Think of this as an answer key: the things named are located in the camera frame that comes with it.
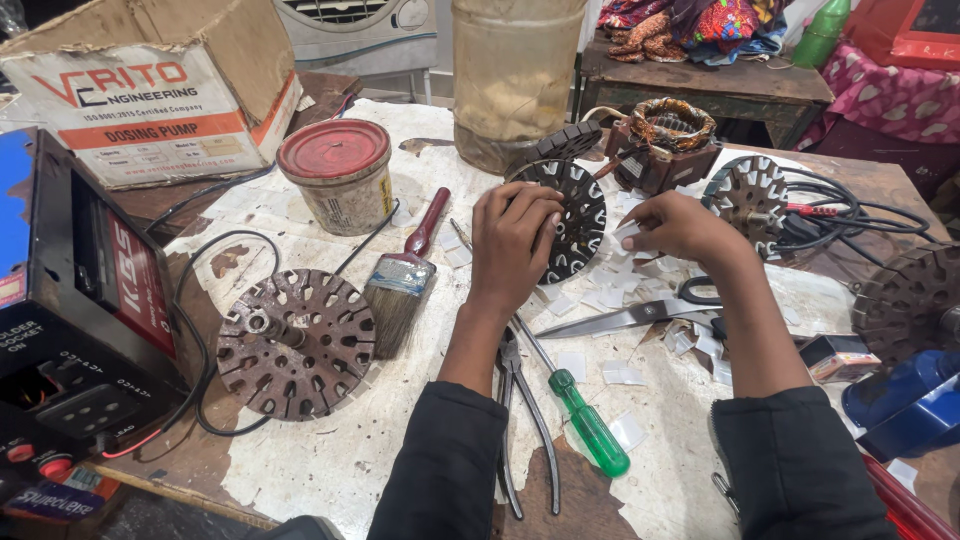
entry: pliers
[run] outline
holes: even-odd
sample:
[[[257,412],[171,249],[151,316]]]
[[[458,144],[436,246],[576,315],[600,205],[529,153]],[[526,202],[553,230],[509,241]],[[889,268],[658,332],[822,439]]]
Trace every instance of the pliers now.
[[[496,354],[496,365],[500,369],[502,377],[500,378],[500,404],[507,407],[510,411],[510,403],[514,395],[514,382],[520,387],[520,393],[523,394],[523,401],[527,403],[530,412],[534,415],[534,422],[537,424],[537,430],[540,432],[540,438],[543,439],[543,446],[546,448],[546,458],[550,464],[550,490],[553,495],[553,515],[560,514],[560,473],[557,470],[557,455],[553,449],[553,439],[550,438],[550,432],[546,429],[546,423],[540,415],[540,409],[537,402],[534,401],[533,394],[530,393],[530,387],[527,386],[527,380],[520,371],[522,360],[520,359],[519,347],[516,334],[507,327],[500,338],[500,347]],[[507,431],[503,431],[503,442],[500,446],[500,485],[504,493],[510,499],[510,506],[514,509],[514,515],[517,519],[523,519],[523,510],[520,508],[520,502],[516,499],[516,490],[514,489],[514,478],[510,475],[510,459],[507,451]]]

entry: brush handle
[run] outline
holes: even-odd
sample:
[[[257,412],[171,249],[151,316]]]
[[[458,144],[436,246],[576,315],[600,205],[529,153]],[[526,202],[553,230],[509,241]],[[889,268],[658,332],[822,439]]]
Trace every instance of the brush handle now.
[[[430,249],[430,239],[433,238],[433,231],[437,228],[437,222],[440,221],[440,214],[444,213],[446,202],[450,200],[450,190],[441,187],[437,190],[437,195],[430,203],[430,208],[426,210],[420,226],[407,237],[407,243],[403,245],[403,253],[412,253],[417,257],[423,258]]]

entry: black jacket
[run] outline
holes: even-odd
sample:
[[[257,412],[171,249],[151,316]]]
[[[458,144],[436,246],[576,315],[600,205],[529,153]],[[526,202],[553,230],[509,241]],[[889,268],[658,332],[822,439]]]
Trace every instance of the black jacket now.
[[[899,538],[820,388],[718,401],[711,416],[745,539]],[[494,400],[460,384],[428,383],[368,540],[488,540],[506,427],[507,410]]]

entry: air cooler vent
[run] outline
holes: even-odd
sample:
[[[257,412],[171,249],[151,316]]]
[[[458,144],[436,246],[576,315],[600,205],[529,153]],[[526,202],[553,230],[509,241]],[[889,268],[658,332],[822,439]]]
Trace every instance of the air cooler vent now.
[[[351,24],[372,17],[390,0],[283,0],[296,12],[330,24]]]

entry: green screwdriver handle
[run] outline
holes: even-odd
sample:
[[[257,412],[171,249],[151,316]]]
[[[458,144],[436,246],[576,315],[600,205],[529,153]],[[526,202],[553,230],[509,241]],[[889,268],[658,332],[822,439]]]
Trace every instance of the green screwdriver handle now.
[[[620,443],[613,438],[613,433],[610,433],[596,409],[587,405],[577,391],[573,375],[565,369],[558,369],[548,381],[553,393],[564,401],[566,410],[570,412],[570,422],[587,443],[603,473],[612,479],[626,473],[630,468],[630,457],[620,448]]]

